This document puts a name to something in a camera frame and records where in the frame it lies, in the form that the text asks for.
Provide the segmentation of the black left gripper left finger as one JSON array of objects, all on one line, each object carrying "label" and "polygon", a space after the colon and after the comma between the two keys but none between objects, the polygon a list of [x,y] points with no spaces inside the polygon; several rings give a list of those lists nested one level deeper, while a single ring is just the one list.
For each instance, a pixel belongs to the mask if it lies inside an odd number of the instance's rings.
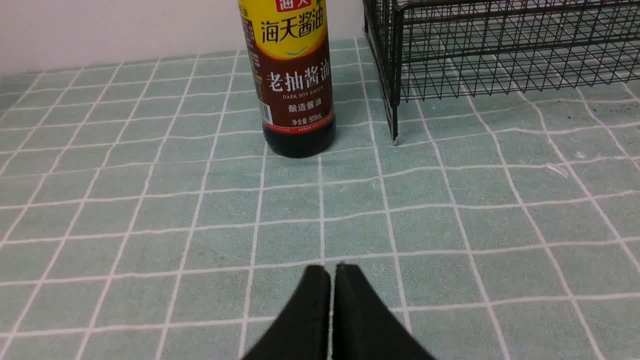
[{"label": "black left gripper left finger", "polygon": [[326,360],[331,279],[308,265],[285,307],[243,356],[245,360]]}]

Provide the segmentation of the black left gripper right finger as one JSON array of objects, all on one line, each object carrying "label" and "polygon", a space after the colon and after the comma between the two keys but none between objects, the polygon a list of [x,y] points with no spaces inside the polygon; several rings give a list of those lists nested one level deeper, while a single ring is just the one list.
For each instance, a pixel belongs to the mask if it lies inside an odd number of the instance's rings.
[{"label": "black left gripper right finger", "polygon": [[361,268],[339,263],[334,278],[334,360],[433,360],[377,295]]}]

